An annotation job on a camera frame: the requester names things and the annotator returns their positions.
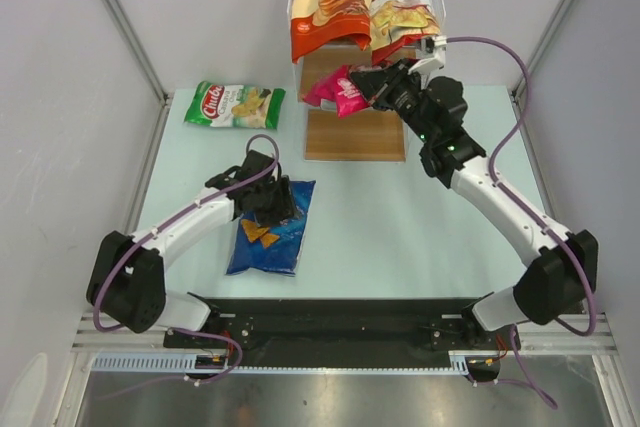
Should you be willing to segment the pink Real chips bag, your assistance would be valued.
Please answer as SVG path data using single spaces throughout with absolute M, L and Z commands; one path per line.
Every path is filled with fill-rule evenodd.
M 315 82 L 302 101 L 314 108 L 335 111 L 339 118 L 345 118 L 369 108 L 361 92 L 351 82 L 353 72 L 372 72 L 377 66 L 343 65 L 333 73 Z

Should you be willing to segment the red Chuba cassava chips bag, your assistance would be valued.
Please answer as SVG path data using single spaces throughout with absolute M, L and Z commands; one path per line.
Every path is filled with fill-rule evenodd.
M 433 0 L 372 0 L 369 17 L 374 65 L 411 43 L 441 34 Z

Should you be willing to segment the orange beige cassava chips bag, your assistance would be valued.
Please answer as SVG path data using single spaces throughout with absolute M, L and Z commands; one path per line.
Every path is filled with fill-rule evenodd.
M 292 0 L 290 9 L 291 60 L 339 39 L 360 50 L 371 43 L 372 0 Z

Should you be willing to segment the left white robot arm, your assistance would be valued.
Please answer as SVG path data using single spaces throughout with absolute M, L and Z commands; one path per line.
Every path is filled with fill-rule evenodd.
M 261 227 L 294 217 L 292 182 L 268 155 L 250 150 L 240 166 L 212 177 L 193 201 L 164 221 L 133 234 L 113 231 L 101 241 L 86 292 L 94 326 L 108 332 L 152 327 L 185 330 L 197 345 L 221 334 L 213 307 L 194 294 L 169 291 L 168 268 L 213 230 L 247 214 Z

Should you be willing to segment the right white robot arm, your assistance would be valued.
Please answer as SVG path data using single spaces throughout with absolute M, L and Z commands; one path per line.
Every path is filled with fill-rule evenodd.
M 416 134 L 426 174 L 478 209 L 526 268 L 514 286 L 468 307 L 463 340 L 484 348 L 503 327 L 527 321 L 546 325 L 581 301 L 591 321 L 582 333 L 591 334 L 597 317 L 596 238 L 587 230 L 571 232 L 521 198 L 464 129 L 468 105 L 461 82 L 435 77 L 424 84 L 417 66 L 402 59 L 381 69 L 356 70 L 348 78 L 370 107 L 395 112 Z

